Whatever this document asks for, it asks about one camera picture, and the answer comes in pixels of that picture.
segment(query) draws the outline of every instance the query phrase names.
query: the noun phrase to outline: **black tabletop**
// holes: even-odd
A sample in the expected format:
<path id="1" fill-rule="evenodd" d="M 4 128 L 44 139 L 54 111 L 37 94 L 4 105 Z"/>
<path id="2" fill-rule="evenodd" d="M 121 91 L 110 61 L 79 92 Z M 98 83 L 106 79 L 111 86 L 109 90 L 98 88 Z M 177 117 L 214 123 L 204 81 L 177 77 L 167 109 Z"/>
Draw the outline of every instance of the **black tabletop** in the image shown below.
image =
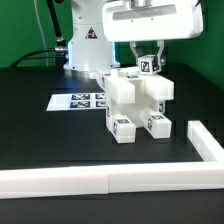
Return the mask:
<path id="1" fill-rule="evenodd" d="M 95 80 L 58 68 L 0 69 L 0 169 L 201 161 L 186 137 L 201 120 L 224 146 L 224 91 L 184 64 L 170 64 L 175 82 L 166 103 L 170 139 L 143 128 L 134 144 L 117 144 L 105 110 L 51 111 L 52 94 L 102 92 Z M 0 200 L 1 223 L 224 223 L 224 190 L 145 192 Z"/>

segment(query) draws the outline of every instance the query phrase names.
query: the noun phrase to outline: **block structure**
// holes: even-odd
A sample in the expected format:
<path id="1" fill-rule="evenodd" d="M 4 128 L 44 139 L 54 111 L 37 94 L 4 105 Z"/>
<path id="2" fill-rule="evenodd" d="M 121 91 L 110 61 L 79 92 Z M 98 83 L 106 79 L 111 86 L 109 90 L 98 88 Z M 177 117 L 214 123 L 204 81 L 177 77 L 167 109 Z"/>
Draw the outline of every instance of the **block structure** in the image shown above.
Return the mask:
<path id="1" fill-rule="evenodd" d="M 101 73 L 97 83 L 106 93 L 106 126 L 118 143 L 135 142 L 136 128 L 141 127 L 153 138 L 170 137 L 172 122 L 163 114 L 165 101 L 173 99 L 173 82 L 131 67 Z"/>

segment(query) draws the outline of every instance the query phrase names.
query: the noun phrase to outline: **green wall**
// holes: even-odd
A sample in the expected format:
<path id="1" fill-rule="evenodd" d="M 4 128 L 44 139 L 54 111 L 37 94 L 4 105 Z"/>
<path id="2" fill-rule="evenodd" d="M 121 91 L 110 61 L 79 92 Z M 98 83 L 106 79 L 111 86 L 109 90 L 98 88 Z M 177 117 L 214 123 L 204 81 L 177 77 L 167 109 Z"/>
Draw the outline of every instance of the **green wall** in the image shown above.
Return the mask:
<path id="1" fill-rule="evenodd" d="M 224 1 L 202 0 L 205 29 L 200 38 L 168 42 L 168 60 L 183 62 L 224 89 Z M 45 0 L 38 0 L 39 13 L 47 46 L 55 46 L 55 35 Z M 63 36 L 72 37 L 70 0 L 55 4 Z M 33 0 L 7 0 L 0 3 L 0 67 L 31 51 L 43 49 L 36 22 Z M 122 64 L 134 63 L 128 43 L 119 43 Z M 45 61 L 23 62 L 22 66 L 45 65 Z"/>
<path id="2" fill-rule="evenodd" d="M 55 47 L 55 35 L 45 0 L 37 0 L 47 47 Z M 63 36 L 72 37 L 71 3 L 55 4 Z M 36 50 L 43 44 L 37 25 L 33 0 L 7 0 L 0 3 L 0 67 Z M 45 60 L 22 62 L 21 66 L 45 65 Z"/>
<path id="3" fill-rule="evenodd" d="M 170 41 L 169 61 L 190 65 L 224 89 L 224 1 L 202 2 L 205 14 L 202 35 L 192 40 Z"/>

